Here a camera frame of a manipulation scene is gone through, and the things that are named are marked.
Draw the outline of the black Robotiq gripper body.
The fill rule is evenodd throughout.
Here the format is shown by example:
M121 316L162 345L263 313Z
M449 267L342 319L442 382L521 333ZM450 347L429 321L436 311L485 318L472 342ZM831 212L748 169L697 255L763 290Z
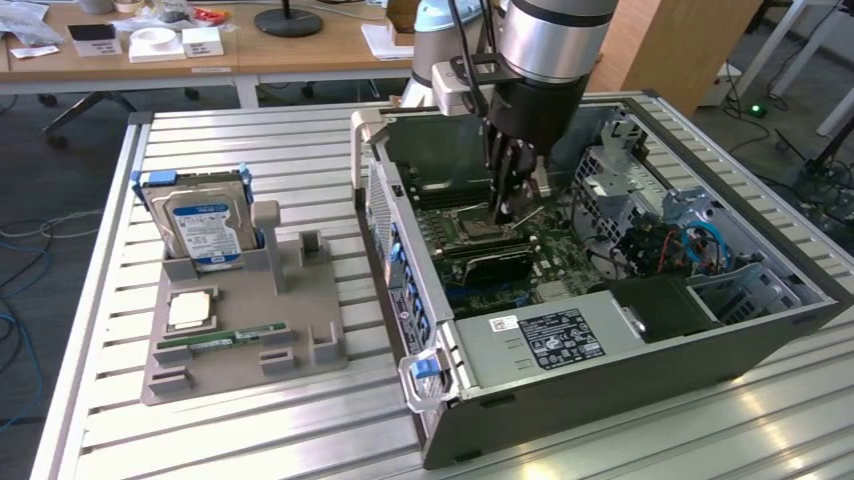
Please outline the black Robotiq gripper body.
M498 131L549 154L580 108L589 80L565 84L518 80L496 85L489 121Z

